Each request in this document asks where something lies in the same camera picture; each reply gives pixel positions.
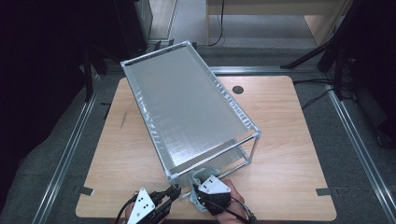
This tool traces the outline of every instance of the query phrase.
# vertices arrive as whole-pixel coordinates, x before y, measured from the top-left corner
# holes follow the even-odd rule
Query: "desk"
[[[242,86],[235,100],[262,130],[253,162],[230,178],[258,220],[333,220],[318,156],[289,77],[220,77],[230,90]],[[148,192],[169,187],[148,131],[124,78],[116,91],[85,187],[79,217],[115,217],[136,189]],[[189,200],[175,201],[170,219],[213,219]]]
[[[226,0],[224,15],[305,15],[317,45],[323,44],[352,0]],[[206,44],[209,16],[221,15],[222,0],[206,0]]]

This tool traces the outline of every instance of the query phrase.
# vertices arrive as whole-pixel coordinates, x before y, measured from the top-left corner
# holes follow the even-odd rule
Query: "black hole in board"
[[[234,86],[233,87],[233,93],[242,94],[242,92],[244,92],[244,88],[242,88],[241,86]]]

